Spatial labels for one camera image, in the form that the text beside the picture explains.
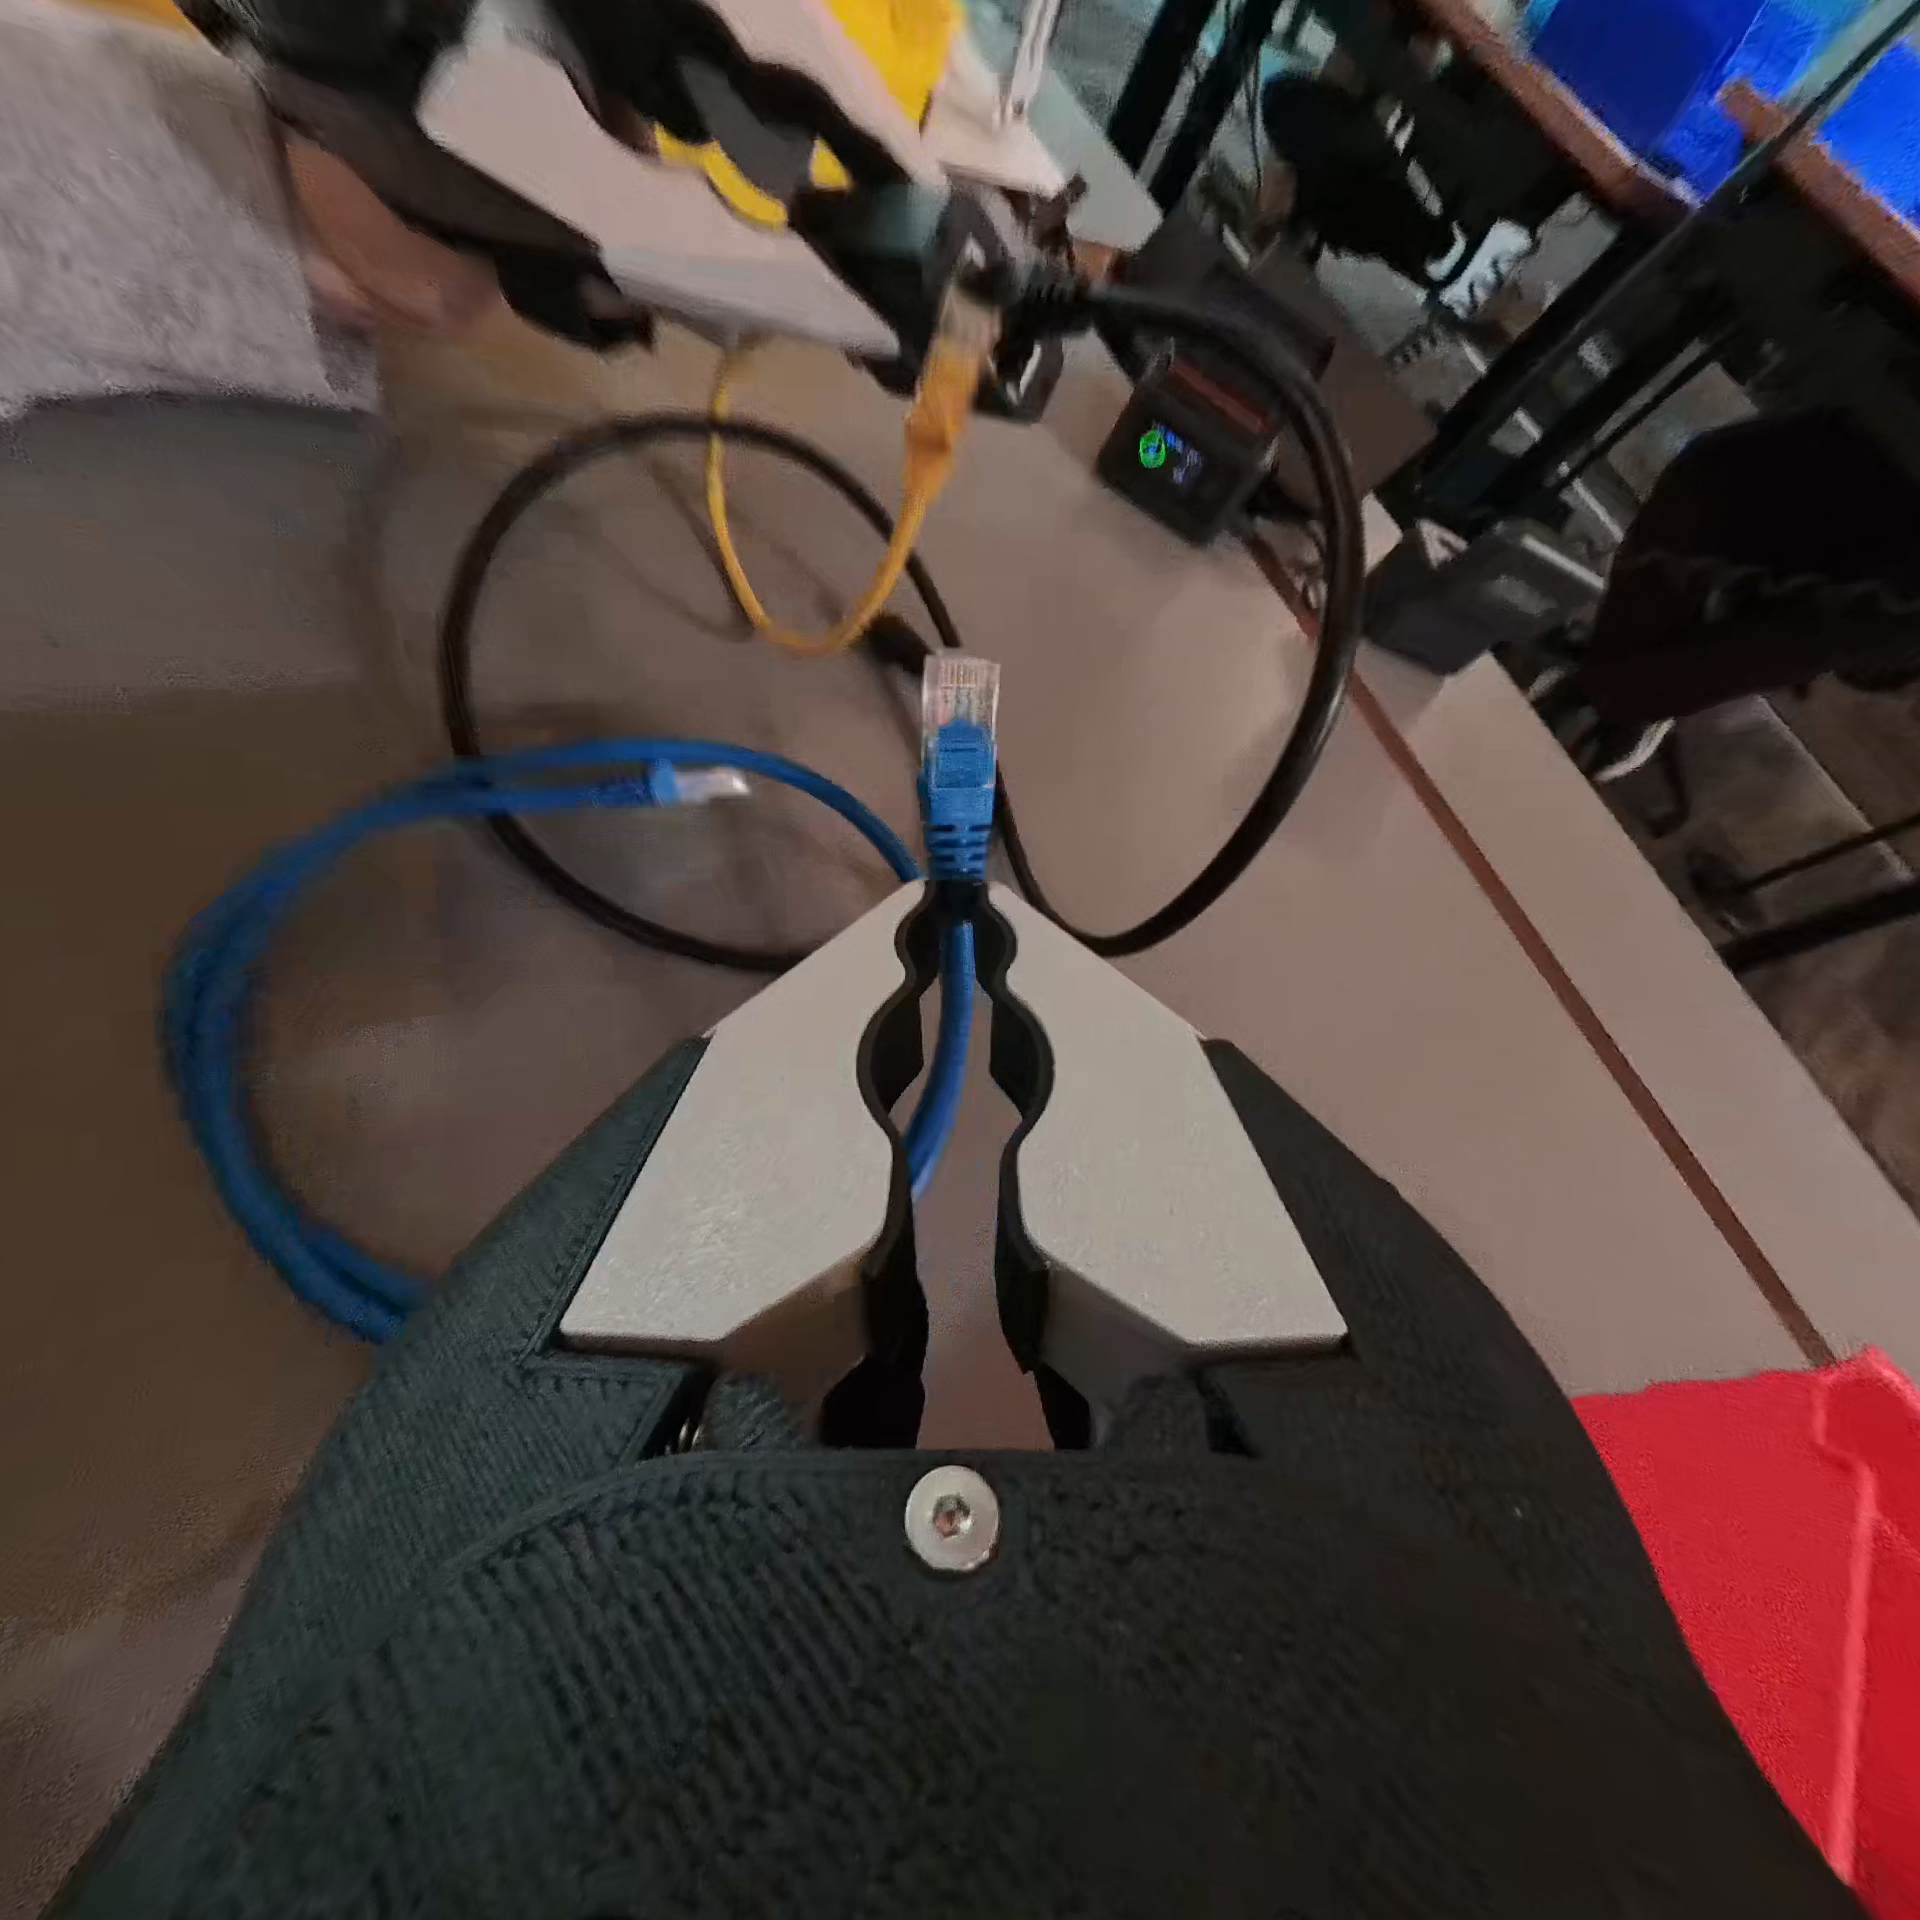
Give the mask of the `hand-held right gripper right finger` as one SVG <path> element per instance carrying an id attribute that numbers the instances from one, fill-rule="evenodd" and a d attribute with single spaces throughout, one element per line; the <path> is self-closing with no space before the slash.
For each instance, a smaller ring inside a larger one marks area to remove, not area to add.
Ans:
<path id="1" fill-rule="evenodd" d="M 1011 887 L 975 911 L 998 1157 L 998 1326 L 1053 1426 L 1146 1381 L 1349 1336 L 1206 1039 Z"/>

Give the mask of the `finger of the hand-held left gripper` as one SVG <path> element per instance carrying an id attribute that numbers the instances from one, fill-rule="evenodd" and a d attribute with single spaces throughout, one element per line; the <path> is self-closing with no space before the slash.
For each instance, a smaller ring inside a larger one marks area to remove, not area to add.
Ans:
<path id="1" fill-rule="evenodd" d="M 843 27 L 465 27 L 421 130 L 581 233 L 612 285 L 717 339 L 911 363 L 933 333 L 919 121 Z"/>
<path id="2" fill-rule="evenodd" d="M 751 59 L 813 82 L 911 178 L 1045 198 L 1067 179 L 955 1 L 751 1 Z"/>

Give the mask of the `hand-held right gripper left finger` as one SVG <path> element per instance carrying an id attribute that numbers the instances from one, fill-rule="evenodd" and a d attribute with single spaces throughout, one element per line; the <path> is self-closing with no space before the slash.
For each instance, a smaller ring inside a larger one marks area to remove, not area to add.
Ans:
<path id="1" fill-rule="evenodd" d="M 803 1407 L 858 1392 L 919 1407 L 929 1306 L 899 1117 L 926 1077 L 929 982 L 911 879 L 717 1021 L 559 1343 L 767 1375 Z"/>

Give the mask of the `black ethernet adapter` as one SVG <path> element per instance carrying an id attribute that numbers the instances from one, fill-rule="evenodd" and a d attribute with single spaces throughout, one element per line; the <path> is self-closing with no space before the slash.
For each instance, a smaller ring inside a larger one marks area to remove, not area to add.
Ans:
<path id="1" fill-rule="evenodd" d="M 1083 192 L 1079 175 L 1050 198 L 967 179 L 812 184 L 793 198 L 789 225 L 891 328 L 894 346 L 855 354 L 886 393 L 917 391 L 947 299 L 963 291 L 998 325 L 975 408 L 1031 424 L 1066 367 L 1067 325 L 1039 307 L 1075 281 L 1067 211 Z"/>

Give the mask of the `red plastic bin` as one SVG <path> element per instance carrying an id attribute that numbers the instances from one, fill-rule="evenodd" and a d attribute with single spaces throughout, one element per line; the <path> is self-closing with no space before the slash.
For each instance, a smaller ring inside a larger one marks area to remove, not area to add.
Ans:
<path id="1" fill-rule="evenodd" d="M 1787 1809 L 1871 1914 L 1915 1917 L 1915 1381 L 1866 1349 L 1574 1413 Z"/>

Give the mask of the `person's left forearm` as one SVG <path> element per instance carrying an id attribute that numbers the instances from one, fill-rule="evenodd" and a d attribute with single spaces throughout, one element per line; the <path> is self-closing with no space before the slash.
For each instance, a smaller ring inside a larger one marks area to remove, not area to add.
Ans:
<path id="1" fill-rule="evenodd" d="M 199 38 L 3 14 L 3 414 L 118 398 L 372 414 L 365 339 L 305 271 L 282 145 Z"/>

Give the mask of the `black battery charger case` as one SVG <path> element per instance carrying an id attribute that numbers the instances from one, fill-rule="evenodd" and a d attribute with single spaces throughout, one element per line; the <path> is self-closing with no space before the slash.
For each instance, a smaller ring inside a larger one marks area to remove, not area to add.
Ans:
<path id="1" fill-rule="evenodd" d="M 1105 487 L 1188 544 L 1319 514 L 1299 432 L 1217 346 L 1122 338 L 1108 354 L 1133 387 L 1094 456 Z"/>

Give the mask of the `small black charger box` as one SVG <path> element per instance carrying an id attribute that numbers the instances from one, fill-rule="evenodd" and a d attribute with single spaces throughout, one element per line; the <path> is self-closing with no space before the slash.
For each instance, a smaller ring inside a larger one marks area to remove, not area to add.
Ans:
<path id="1" fill-rule="evenodd" d="M 1543 526 L 1501 518 L 1458 535 L 1413 518 L 1371 567 L 1359 630 L 1380 651 L 1446 678 L 1495 651 L 1563 625 L 1601 599 L 1598 571 Z"/>

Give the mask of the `blue plastic bin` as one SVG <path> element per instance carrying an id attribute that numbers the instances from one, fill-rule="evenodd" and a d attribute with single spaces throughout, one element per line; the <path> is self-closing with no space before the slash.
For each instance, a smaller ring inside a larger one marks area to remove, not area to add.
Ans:
<path id="1" fill-rule="evenodd" d="M 1743 155 L 1718 107 L 1759 1 L 1527 1 L 1521 38 L 1645 166 L 1703 201 Z"/>
<path id="2" fill-rule="evenodd" d="M 1898 38 L 1815 128 L 1815 142 L 1868 192 L 1917 218 L 1917 48 Z"/>

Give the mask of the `brown top black frame desk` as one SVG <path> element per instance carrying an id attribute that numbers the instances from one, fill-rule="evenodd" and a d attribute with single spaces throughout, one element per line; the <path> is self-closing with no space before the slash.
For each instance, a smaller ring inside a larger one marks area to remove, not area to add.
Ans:
<path id="1" fill-rule="evenodd" d="M 1217 7 L 1225 5 L 1157 5 L 1147 21 L 1106 122 L 1110 145 L 1138 175 Z M 1212 64 L 1191 86 L 1147 183 L 1164 207 L 1196 178 L 1202 150 L 1223 122 L 1227 93 L 1255 70 L 1257 45 L 1273 32 L 1279 10 L 1292 9 L 1324 21 L 1335 48 L 1363 80 L 1378 82 L 1385 98 L 1415 110 L 1434 107 L 1439 80 L 1419 78 L 1411 40 L 1417 32 L 1439 38 L 1451 49 L 1445 70 L 1453 70 L 1453 64 L 1478 70 L 1484 89 L 1507 102 L 1501 111 L 1525 122 L 1522 144 L 1548 152 L 1546 174 L 1571 175 L 1572 184 L 1551 206 L 1579 197 L 1617 223 L 1617 237 L 1598 259 L 1443 414 L 1426 449 L 1388 478 L 1388 506 L 1419 511 L 1455 531 L 1478 529 L 1497 511 L 1571 485 L 1577 469 L 1590 463 L 1588 456 L 1601 456 L 1601 430 L 1623 415 L 1629 400 L 1658 403 L 1668 398 L 1666 391 L 1655 394 L 1655 375 L 1695 371 L 1708 363 L 1710 346 L 1725 346 L 1741 328 L 1765 333 L 1786 350 L 1787 291 L 1767 285 L 1753 294 L 1734 291 L 1732 256 L 1740 246 L 1750 254 L 1757 245 L 1737 234 L 1759 214 L 1797 223 L 1797 233 L 1826 233 L 1819 245 L 1846 254 L 1849 264 L 1837 278 L 1828 277 L 1831 287 L 1851 289 L 1846 271 L 1862 283 L 1886 285 L 1889 301 L 1898 296 L 1911 315 L 1889 338 L 1915 354 L 1915 221 L 1890 209 L 1841 166 L 1818 138 L 1811 107 L 1794 115 L 1743 80 L 1731 82 L 1727 115 L 1741 113 L 1741 133 L 1757 130 L 1763 137 L 1741 145 L 1727 178 L 1699 197 L 1679 175 L 1668 175 L 1626 142 L 1595 102 L 1543 62 L 1538 38 L 1492 22 L 1476 5 L 1235 7 L 1237 22 L 1223 32 Z M 1635 352 L 1602 383 L 1549 421 L 1525 456 L 1516 454 L 1500 469 L 1487 463 L 1497 432 L 1525 411 L 1522 402 L 1535 387 L 1546 391 L 1551 367 L 1569 366 L 1617 315 L 1660 301 L 1662 325 L 1647 319 Z M 1722 946 L 1718 957 L 1734 975 L 1748 975 L 1915 920 L 1915 909 L 1914 871 L 1914 877 L 1886 890 L 1748 930 Z"/>

